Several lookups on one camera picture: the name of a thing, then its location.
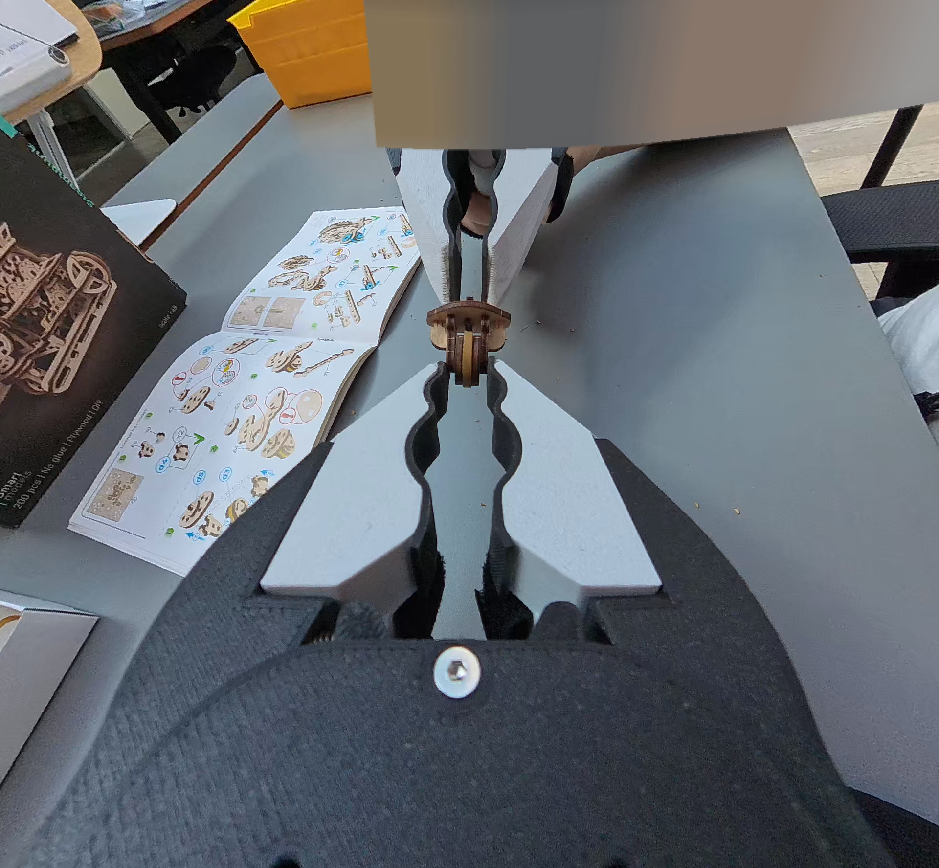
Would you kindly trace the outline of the person's right hand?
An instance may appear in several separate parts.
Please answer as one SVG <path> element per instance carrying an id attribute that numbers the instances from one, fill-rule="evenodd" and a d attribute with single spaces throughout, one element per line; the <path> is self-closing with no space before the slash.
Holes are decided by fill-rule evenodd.
<path id="1" fill-rule="evenodd" d="M 464 233 L 477 239 L 484 239 L 491 228 L 492 183 L 484 181 L 473 189 L 460 225 Z"/>

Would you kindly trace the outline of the white cardboard tray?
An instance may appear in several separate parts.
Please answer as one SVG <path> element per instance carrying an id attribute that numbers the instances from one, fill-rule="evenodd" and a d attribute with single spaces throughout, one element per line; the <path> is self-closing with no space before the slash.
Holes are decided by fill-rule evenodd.
<path id="1" fill-rule="evenodd" d="M 1 592 L 1 780 L 98 620 L 71 606 Z"/>

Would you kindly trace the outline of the octagonal wooden disc piece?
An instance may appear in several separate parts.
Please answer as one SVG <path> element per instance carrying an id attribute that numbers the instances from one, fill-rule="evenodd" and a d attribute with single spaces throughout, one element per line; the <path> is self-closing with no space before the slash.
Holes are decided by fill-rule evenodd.
<path id="1" fill-rule="evenodd" d="M 446 319 L 453 317 L 459 330 L 465 328 L 465 322 L 470 321 L 473 329 L 479 327 L 484 318 L 497 328 L 507 329 L 511 325 L 511 314 L 501 308 L 495 307 L 485 301 L 465 299 L 452 301 L 428 311 L 427 324 L 445 325 Z"/>

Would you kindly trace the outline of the printed instruction sheet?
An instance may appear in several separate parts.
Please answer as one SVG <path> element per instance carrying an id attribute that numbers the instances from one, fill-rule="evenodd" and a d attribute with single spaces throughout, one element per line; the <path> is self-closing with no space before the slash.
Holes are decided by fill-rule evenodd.
<path id="1" fill-rule="evenodd" d="M 68 80 L 77 29 L 44 0 L 1 0 L 1 113 Z"/>

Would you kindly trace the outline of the black model kit box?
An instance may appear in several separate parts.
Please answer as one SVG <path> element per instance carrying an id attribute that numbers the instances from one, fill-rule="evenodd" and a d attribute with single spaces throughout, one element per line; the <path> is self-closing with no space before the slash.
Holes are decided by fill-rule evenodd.
<path id="1" fill-rule="evenodd" d="M 186 307 L 21 134 L 1 139 L 1 524 L 17 528 Z"/>

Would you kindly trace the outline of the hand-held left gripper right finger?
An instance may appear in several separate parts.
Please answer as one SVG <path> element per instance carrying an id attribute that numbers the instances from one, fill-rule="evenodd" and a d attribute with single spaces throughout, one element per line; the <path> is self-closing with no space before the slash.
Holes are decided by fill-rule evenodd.
<path id="1" fill-rule="evenodd" d="M 479 612 L 488 639 L 524 639 L 547 608 L 656 594 L 659 574 L 592 432 L 505 362 L 487 404 L 494 491 Z"/>

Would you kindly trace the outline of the wooden wheel assembly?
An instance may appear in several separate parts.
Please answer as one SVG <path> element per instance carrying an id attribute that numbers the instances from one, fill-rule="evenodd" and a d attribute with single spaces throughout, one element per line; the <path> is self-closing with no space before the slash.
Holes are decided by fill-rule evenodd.
<path id="1" fill-rule="evenodd" d="M 455 384 L 468 388 L 479 383 L 487 372 L 489 354 L 504 346 L 508 325 L 493 314 L 464 317 L 451 313 L 429 321 L 431 343 L 445 354 Z"/>

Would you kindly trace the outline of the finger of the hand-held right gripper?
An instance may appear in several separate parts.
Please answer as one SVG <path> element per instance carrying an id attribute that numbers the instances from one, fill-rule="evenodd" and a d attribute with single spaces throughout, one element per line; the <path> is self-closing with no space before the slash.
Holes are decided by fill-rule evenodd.
<path id="1" fill-rule="evenodd" d="M 466 151 L 402 148 L 398 189 L 440 303 L 459 300 Z"/>
<path id="2" fill-rule="evenodd" d="M 559 149 L 477 151 L 477 187 L 489 191 L 484 290 L 499 306 L 549 212 L 559 175 Z"/>

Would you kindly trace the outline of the yellow plastic bin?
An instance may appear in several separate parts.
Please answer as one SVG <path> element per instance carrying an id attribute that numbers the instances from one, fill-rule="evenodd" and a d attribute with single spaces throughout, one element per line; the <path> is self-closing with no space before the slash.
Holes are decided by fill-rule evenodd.
<path id="1" fill-rule="evenodd" d="M 255 0 L 229 22 L 289 109 L 372 91 L 364 0 Z"/>

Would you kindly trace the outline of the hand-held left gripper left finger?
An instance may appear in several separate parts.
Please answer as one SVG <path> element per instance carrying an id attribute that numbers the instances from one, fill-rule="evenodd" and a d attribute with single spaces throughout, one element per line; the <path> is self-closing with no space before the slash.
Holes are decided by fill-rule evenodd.
<path id="1" fill-rule="evenodd" d="M 425 475 L 447 402 L 447 368 L 429 365 L 332 441 L 265 592 L 366 602 L 397 636 L 431 636 L 445 571 Z"/>

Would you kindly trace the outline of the illustrated instruction booklet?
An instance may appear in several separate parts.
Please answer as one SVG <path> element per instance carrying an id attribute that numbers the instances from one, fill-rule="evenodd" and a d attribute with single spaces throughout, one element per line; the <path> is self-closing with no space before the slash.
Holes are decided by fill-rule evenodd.
<path id="1" fill-rule="evenodd" d="M 327 436 L 417 245 L 401 206 L 313 213 L 160 377 L 68 528 L 186 575 Z"/>

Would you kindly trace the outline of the wooden document stand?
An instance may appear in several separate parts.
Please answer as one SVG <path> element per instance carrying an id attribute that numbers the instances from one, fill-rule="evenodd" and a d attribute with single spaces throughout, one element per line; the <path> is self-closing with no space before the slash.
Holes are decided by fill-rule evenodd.
<path id="1" fill-rule="evenodd" d="M 33 136 L 32 148 L 38 150 L 46 163 L 76 191 L 77 180 L 72 172 L 67 157 L 54 133 L 53 120 L 47 109 L 62 97 L 84 86 L 100 70 L 101 49 L 88 20 L 71 0 L 44 0 L 64 17 L 75 29 L 77 38 L 62 46 L 70 65 L 68 80 L 59 83 L 40 96 L 26 102 L 12 111 L 8 117 L 2 115 L 2 127 L 10 136 L 17 137 L 16 125 L 27 121 Z"/>

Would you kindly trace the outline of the black office chair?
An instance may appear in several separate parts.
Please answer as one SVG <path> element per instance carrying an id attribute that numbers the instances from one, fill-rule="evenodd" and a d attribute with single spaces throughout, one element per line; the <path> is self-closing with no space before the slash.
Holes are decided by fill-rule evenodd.
<path id="1" fill-rule="evenodd" d="M 165 110 L 206 111 L 220 99 L 220 88 L 236 66 L 237 54 L 227 45 L 210 45 L 183 57 L 173 71 L 149 88 Z"/>
<path id="2" fill-rule="evenodd" d="M 850 263 L 887 263 L 877 299 L 913 298 L 938 282 L 938 181 L 884 186 L 922 108 L 897 111 L 857 190 L 821 198 Z"/>

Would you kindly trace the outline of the grey desk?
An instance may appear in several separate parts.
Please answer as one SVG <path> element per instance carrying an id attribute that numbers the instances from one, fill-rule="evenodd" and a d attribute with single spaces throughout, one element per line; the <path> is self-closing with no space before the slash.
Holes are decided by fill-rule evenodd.
<path id="1" fill-rule="evenodd" d="M 398 202 L 370 97 L 281 109 L 148 250 L 185 312 L 2 531 L 2 588 L 100 616 L 2 783 L 3 866 L 180 581 L 70 532 L 70 515 L 158 378 L 312 212 Z M 501 355 L 734 564 L 843 780 L 936 821 L 937 446 L 788 133 L 594 163 L 509 295 Z"/>

